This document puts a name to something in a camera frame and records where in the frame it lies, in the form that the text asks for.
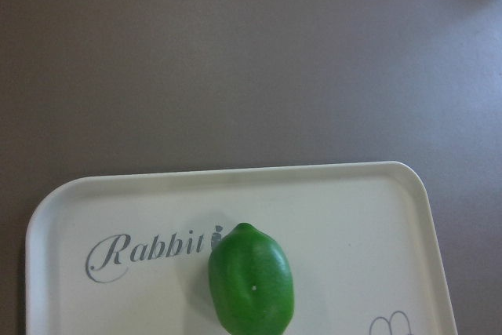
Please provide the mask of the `green lime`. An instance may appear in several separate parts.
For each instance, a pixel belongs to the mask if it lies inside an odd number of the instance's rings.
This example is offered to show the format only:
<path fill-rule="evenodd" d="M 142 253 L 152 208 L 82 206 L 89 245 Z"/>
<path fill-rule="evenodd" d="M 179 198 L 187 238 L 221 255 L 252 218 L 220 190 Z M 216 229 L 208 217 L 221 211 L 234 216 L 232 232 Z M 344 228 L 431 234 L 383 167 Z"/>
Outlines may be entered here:
<path fill-rule="evenodd" d="M 283 334 L 294 313 L 293 274 L 282 247 L 248 223 L 222 238 L 208 262 L 216 316 L 229 334 Z"/>

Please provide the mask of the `white rabbit tray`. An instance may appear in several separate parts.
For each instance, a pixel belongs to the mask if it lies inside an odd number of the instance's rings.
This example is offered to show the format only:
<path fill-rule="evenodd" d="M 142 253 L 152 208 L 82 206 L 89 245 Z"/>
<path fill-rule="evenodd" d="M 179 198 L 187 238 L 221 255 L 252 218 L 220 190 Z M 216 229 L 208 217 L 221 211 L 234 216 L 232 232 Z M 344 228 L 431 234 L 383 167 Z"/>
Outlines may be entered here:
<path fill-rule="evenodd" d="M 29 334 L 455 334 L 400 162 L 86 177 L 26 238 Z"/>

